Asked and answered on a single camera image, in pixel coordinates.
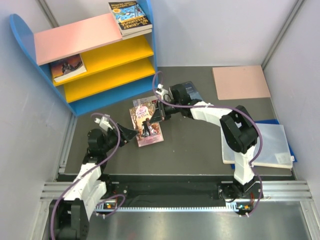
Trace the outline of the orange lantern cover paperback book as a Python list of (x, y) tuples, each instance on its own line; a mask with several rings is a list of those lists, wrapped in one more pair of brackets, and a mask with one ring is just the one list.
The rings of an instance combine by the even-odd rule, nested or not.
[(152, 29), (146, 29), (146, 30), (142, 30), (142, 31), (138, 31), (138, 32), (122, 35), (122, 40), (127, 40), (127, 39), (131, 39), (131, 38), (134, 38), (134, 37), (142, 36), (142, 35), (145, 35), (145, 34), (149, 34), (151, 32), (152, 32)]

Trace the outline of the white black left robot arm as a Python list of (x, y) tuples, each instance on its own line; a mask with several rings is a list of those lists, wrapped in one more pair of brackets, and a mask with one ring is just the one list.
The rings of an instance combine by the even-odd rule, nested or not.
[(107, 161), (138, 135), (138, 131), (113, 121), (95, 121), (99, 127), (87, 134), (88, 147), (78, 175), (49, 205), (50, 240), (87, 239), (90, 218), (102, 204), (100, 199), (109, 198), (114, 191), (111, 183), (100, 179)]

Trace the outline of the blue treehouse paperback book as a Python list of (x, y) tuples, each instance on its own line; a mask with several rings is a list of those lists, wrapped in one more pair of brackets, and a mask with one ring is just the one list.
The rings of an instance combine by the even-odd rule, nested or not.
[(122, 36), (151, 30), (153, 25), (136, 0), (108, 2)]

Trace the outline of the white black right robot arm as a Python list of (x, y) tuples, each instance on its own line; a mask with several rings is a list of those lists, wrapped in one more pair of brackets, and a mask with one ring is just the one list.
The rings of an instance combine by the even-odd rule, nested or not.
[(255, 183), (253, 163), (261, 153), (263, 139), (247, 109), (242, 105), (216, 106), (192, 98), (182, 84), (171, 86), (169, 90), (159, 84), (152, 90), (157, 101), (151, 123), (167, 121), (173, 114), (180, 113), (185, 118), (220, 128), (222, 138), (234, 156), (233, 182), (222, 188), (221, 197), (235, 199), (249, 195)]

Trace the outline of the pink purple paperback book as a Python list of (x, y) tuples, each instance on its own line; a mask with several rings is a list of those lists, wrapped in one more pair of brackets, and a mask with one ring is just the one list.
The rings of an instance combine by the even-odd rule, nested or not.
[(155, 105), (152, 101), (140, 103), (129, 109), (133, 128), (138, 131), (136, 136), (139, 147), (152, 145), (164, 140), (159, 123), (151, 123), (155, 113)]

